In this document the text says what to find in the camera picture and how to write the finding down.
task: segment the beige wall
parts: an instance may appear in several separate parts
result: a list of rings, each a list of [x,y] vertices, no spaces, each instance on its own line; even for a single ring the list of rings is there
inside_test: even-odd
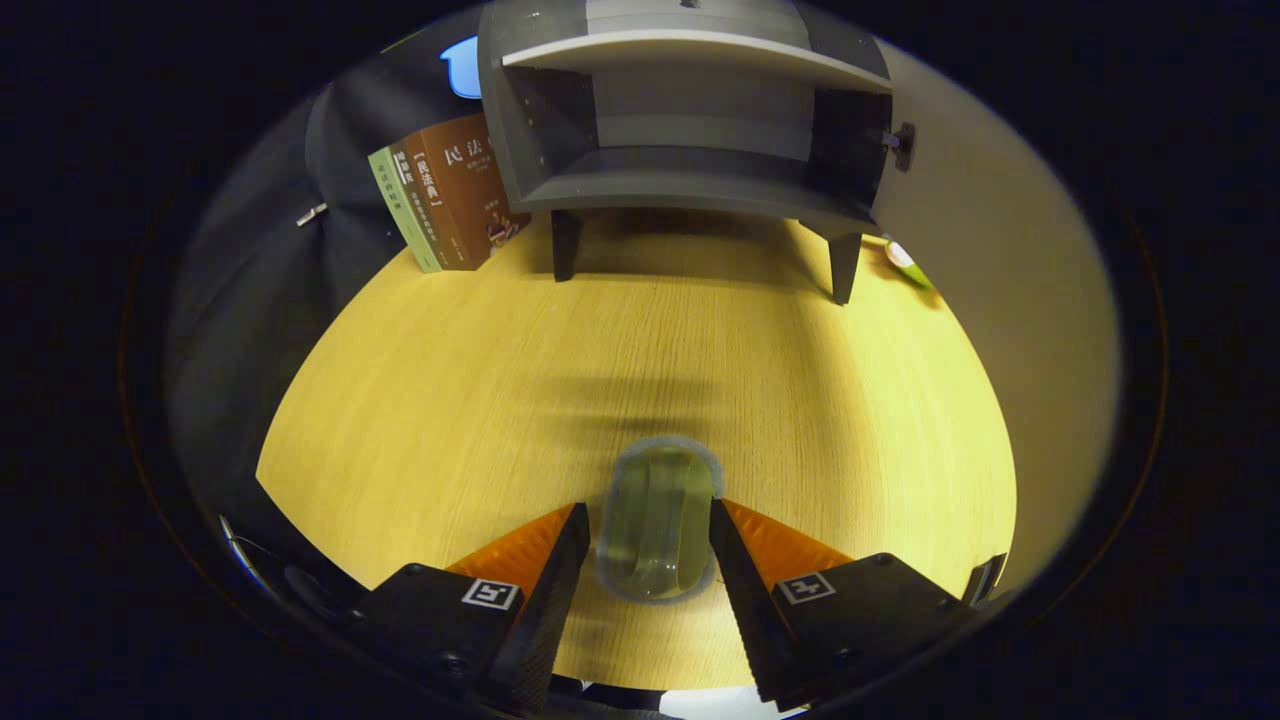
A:
[[[874,218],[955,311],[996,389],[1018,473],[997,588],[1039,573],[1075,528],[1117,416],[1119,327],[1079,209],[1021,137],[974,96],[881,41],[911,170],[884,168]]]

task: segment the shelf board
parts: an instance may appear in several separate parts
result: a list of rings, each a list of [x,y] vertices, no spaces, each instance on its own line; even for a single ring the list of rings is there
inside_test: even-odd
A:
[[[812,50],[728,32],[614,31],[581,35],[503,55],[506,67],[590,73],[637,64],[727,65],[788,77],[827,90],[891,94],[893,85],[856,65]]]
[[[872,223],[867,210],[813,187],[805,163],[707,147],[631,146],[588,152],[524,197],[521,211],[689,208]]]

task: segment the gray shelf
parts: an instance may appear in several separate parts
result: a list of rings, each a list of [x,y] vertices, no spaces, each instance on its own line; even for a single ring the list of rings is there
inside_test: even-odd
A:
[[[646,28],[582,35],[509,53],[504,67],[590,73],[643,64],[719,65],[813,87],[892,92],[888,78],[785,42],[703,29]]]
[[[817,187],[806,163],[705,147],[594,150],[512,200],[520,211],[617,206],[726,210],[874,231],[867,209]]]
[[[550,211],[557,281],[575,210],[687,208],[800,220],[849,301],[892,118],[865,31],[790,0],[506,0],[479,37],[507,197]]]

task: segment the screw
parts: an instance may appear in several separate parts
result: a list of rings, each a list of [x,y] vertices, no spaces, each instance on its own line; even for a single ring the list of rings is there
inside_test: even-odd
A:
[[[440,653],[440,660],[442,660],[440,670],[443,670],[445,675],[448,675],[454,680],[461,679],[463,675],[466,675],[467,669],[471,666],[471,664],[467,662],[465,659],[458,657],[452,652]]]

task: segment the table surface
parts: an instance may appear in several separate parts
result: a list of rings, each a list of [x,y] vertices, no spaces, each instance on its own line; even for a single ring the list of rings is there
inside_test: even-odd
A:
[[[959,596],[1007,552],[1014,461],[942,299],[865,246],[847,306],[795,222],[596,211],[552,279],[545,215],[476,272],[408,252],[352,300],[271,424],[257,477],[366,587],[445,566],[570,502],[593,537],[613,461],[678,433],[726,497],[852,557],[893,552]],[[623,687],[754,684],[722,580],[628,603],[584,568],[556,671]]]

